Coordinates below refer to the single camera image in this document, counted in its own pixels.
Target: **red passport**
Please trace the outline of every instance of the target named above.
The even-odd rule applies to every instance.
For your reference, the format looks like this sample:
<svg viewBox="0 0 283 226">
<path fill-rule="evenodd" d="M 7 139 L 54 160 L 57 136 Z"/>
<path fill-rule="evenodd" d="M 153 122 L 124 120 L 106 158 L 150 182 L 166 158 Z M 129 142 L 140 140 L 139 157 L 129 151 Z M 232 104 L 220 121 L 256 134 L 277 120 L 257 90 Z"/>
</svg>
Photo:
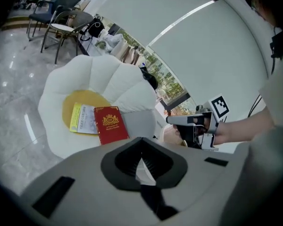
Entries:
<svg viewBox="0 0 283 226">
<path fill-rule="evenodd" d="M 117 106 L 94 108 L 94 117 L 101 145 L 129 138 Z"/>
</svg>

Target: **gold emblem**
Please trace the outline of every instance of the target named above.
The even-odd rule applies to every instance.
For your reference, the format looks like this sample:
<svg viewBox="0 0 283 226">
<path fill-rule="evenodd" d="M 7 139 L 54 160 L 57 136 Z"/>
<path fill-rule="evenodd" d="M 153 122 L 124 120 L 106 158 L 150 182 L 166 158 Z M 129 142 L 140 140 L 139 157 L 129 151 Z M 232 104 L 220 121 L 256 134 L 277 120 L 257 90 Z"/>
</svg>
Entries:
<svg viewBox="0 0 283 226">
<path fill-rule="evenodd" d="M 110 126 L 119 123 L 116 116 L 112 116 L 111 114 L 107 115 L 106 117 L 103 117 L 103 125 L 104 126 Z"/>
<path fill-rule="evenodd" d="M 98 112 L 100 110 L 104 109 L 103 107 L 98 107 L 98 108 L 95 108 L 95 111 Z"/>
</svg>

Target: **person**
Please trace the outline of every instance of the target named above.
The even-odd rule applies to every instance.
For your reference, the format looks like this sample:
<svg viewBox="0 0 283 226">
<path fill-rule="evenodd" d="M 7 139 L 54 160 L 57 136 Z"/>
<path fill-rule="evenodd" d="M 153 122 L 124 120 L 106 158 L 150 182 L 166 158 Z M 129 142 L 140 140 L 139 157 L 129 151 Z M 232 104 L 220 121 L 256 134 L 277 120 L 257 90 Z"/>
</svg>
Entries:
<svg viewBox="0 0 283 226">
<path fill-rule="evenodd" d="M 246 0 L 256 13 L 283 31 L 283 0 Z M 255 136 L 283 126 L 283 58 L 267 84 L 260 90 L 266 107 L 259 113 L 235 122 L 220 122 L 215 133 L 215 145 L 251 141 Z M 208 129 L 209 121 L 204 126 Z"/>
</svg>

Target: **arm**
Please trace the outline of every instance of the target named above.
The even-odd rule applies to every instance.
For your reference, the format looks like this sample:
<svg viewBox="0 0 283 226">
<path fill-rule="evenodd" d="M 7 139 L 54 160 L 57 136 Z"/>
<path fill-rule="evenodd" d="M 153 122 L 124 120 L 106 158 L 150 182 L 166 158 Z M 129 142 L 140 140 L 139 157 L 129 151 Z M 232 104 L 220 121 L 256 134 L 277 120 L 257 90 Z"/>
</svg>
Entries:
<svg viewBox="0 0 283 226">
<path fill-rule="evenodd" d="M 241 121 L 220 123 L 215 144 L 251 141 L 257 134 L 274 126 L 270 112 L 265 107 L 261 112 Z"/>
</svg>

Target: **gray robot arm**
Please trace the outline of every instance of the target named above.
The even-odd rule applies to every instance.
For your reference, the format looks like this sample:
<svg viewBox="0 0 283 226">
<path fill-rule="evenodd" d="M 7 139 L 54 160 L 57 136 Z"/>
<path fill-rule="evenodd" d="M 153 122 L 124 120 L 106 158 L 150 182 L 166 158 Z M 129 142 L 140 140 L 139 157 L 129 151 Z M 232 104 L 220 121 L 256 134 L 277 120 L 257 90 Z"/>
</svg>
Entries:
<svg viewBox="0 0 283 226">
<path fill-rule="evenodd" d="M 204 118 L 210 120 L 210 125 L 209 129 L 200 135 L 199 128 L 204 128 Z M 182 139 L 186 141 L 188 147 L 211 151 L 218 150 L 218 148 L 214 147 L 215 132 L 218 127 L 218 122 L 214 112 L 209 108 L 198 105 L 194 115 L 168 116 L 166 121 L 169 124 L 177 126 Z"/>
</svg>

